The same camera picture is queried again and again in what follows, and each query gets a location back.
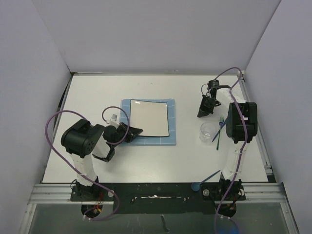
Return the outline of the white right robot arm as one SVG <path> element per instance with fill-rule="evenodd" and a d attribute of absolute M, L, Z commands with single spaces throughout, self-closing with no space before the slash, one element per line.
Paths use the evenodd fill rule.
<path fill-rule="evenodd" d="M 217 79 L 210 80 L 205 86 L 207 92 L 202 93 L 197 117 L 213 114 L 214 108 L 220 105 L 227 107 L 223 127 L 232 142 L 221 177 L 224 180 L 238 181 L 247 148 L 258 131 L 257 104 L 236 95 L 230 86 L 220 85 Z"/>

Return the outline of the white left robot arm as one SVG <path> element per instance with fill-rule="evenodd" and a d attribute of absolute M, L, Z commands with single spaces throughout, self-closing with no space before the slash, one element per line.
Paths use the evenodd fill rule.
<path fill-rule="evenodd" d="M 109 162 L 115 155 L 115 148 L 121 143 L 132 142 L 143 132 L 140 128 L 128 127 L 125 123 L 113 123 L 108 126 L 92 125 L 81 119 L 64 132 L 61 145 L 71 155 L 77 173 L 76 185 L 82 189 L 82 195 L 94 200 L 99 195 L 99 187 L 92 159 Z"/>

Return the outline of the blue grid placemat cloth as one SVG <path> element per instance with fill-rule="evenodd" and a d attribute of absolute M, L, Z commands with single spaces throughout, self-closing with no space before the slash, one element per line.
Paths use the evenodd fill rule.
<path fill-rule="evenodd" d="M 127 124 L 130 122 L 130 101 L 132 99 L 123 99 L 121 101 L 121 108 L 119 122 Z M 132 140 L 129 145 L 133 146 L 158 146 L 158 145 L 176 145 L 176 106 L 174 99 L 135 99 L 151 102 L 166 102 L 168 108 L 168 123 L 169 136 L 165 137 L 151 137 L 138 136 Z"/>

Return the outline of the clear drinking glass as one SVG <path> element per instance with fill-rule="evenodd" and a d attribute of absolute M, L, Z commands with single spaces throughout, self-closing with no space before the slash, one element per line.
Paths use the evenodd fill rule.
<path fill-rule="evenodd" d="M 204 122 L 200 126 L 199 139 L 203 143 L 211 144 L 213 138 L 215 137 L 217 133 L 217 130 L 218 128 L 214 123 Z"/>

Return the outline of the square white plate dark rim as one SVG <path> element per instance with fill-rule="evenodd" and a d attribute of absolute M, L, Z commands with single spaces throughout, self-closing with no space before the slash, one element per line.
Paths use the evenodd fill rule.
<path fill-rule="evenodd" d="M 130 101 L 130 126 L 142 129 L 144 137 L 168 137 L 168 108 L 166 102 Z"/>

